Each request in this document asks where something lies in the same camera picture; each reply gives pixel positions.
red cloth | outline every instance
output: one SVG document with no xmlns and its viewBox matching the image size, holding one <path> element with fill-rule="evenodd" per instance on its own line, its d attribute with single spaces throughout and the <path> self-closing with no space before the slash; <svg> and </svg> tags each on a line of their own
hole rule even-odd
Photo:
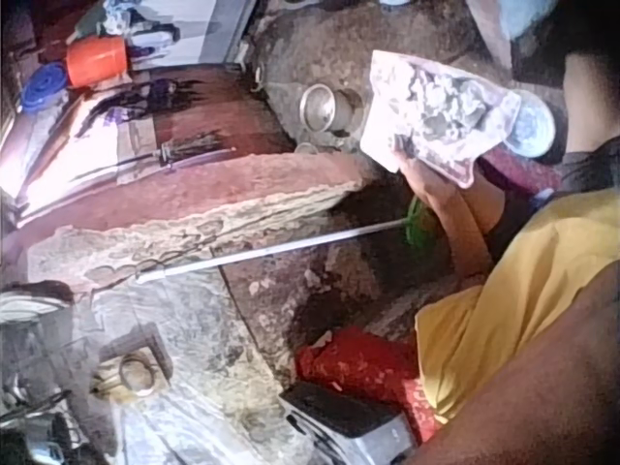
<svg viewBox="0 0 620 465">
<path fill-rule="evenodd" d="M 343 393 L 398 403 L 421 442 L 439 429 L 422 390 L 415 344 L 390 342 L 347 327 L 324 347 L 303 348 L 297 373 L 304 381 Z"/>
</svg>

